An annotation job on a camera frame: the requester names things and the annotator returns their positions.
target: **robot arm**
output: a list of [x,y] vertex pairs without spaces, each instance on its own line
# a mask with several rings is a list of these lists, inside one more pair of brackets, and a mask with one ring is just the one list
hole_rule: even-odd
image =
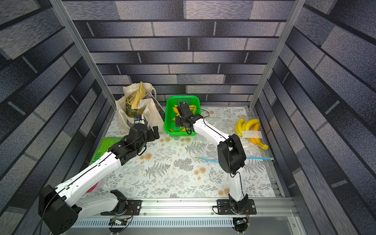
[[[211,141],[218,149],[218,162],[222,169],[229,173],[231,211],[240,214],[248,203],[248,195],[244,192],[241,174],[244,169],[246,155],[237,135],[228,135],[205,123],[199,114],[193,114],[189,106],[181,102],[177,107],[181,116],[176,117],[176,125],[191,129]],[[67,231],[77,220],[109,211],[121,214],[128,207],[126,197],[117,190],[109,194],[80,200],[95,183],[113,170],[121,167],[134,158],[146,143],[159,139],[158,127],[147,129],[140,115],[135,116],[135,125],[129,135],[114,144],[93,164],[69,180],[52,188],[46,186],[39,193],[38,213],[55,235]]]
[[176,126],[191,129],[217,146],[218,162],[222,169],[229,174],[230,206],[235,214],[242,213],[248,204],[248,195],[241,180],[244,171],[244,161],[247,159],[243,146],[237,135],[228,135],[221,132],[209,123],[205,123],[200,114],[193,114],[188,104],[181,102],[178,107],[180,116],[177,116]]
[[39,193],[38,213],[51,232],[61,234],[77,220],[101,212],[121,214],[125,211],[127,199],[117,190],[104,196],[85,200],[80,198],[108,173],[134,158],[142,149],[145,151],[146,143],[155,139],[159,139],[158,127],[148,129],[141,116],[136,115],[129,135],[111,146],[97,161],[55,188],[50,185],[44,187]]

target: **canvas bag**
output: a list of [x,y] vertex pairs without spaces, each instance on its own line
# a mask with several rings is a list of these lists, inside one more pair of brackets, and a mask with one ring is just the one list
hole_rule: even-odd
[[[145,119],[148,121],[148,126],[151,126],[151,127],[158,126],[158,132],[161,134],[166,134],[166,132],[164,131],[164,120],[162,119],[155,105],[155,102],[156,102],[160,106],[160,104],[156,100],[157,92],[152,84],[144,82],[143,85],[144,85],[146,96],[154,98],[154,101],[153,99],[142,100],[142,102],[146,104],[146,108],[143,112],[143,115]],[[140,87],[140,83],[134,83],[127,87],[123,87],[124,96],[121,97],[119,100],[115,101],[116,112],[118,113],[118,118],[119,118],[119,127],[121,131],[123,132],[127,132],[130,129],[130,125],[128,125],[127,122],[132,123],[132,124],[134,123],[134,119],[129,117],[127,113],[125,112],[126,99],[128,96],[138,91],[139,87]]]

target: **gray brick pattern wall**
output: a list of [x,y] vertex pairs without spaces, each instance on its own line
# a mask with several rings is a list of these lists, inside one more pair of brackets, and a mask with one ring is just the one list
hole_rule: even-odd
[[142,81],[162,105],[172,94],[248,105],[294,1],[63,3],[116,99]]
[[375,10],[307,0],[254,109],[307,234],[376,231]]
[[40,189],[88,166],[114,110],[49,1],[1,8],[0,230],[39,234]]

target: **white label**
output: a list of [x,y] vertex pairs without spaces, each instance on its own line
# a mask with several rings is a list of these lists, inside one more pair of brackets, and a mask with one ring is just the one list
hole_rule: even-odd
[[262,139],[261,131],[257,130],[244,130],[243,138],[259,138]]
[[142,108],[144,108],[145,106],[146,106],[145,103],[144,103],[142,100],[140,100],[140,103],[138,104],[137,109],[142,109]]

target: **green plastic basket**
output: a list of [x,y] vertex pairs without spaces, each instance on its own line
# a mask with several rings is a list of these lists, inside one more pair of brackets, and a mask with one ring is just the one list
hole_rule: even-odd
[[[172,107],[179,105],[180,102],[185,102],[188,105],[196,105],[197,108],[201,108],[200,100],[197,96],[171,96],[167,99],[166,103],[164,129],[168,134],[173,136],[194,136],[197,134],[196,132],[192,132],[191,135],[187,134],[187,132],[180,132],[182,129],[180,127],[176,127],[175,121],[172,120],[176,116],[176,113],[173,111]],[[201,114],[201,110],[197,109],[195,114]]]

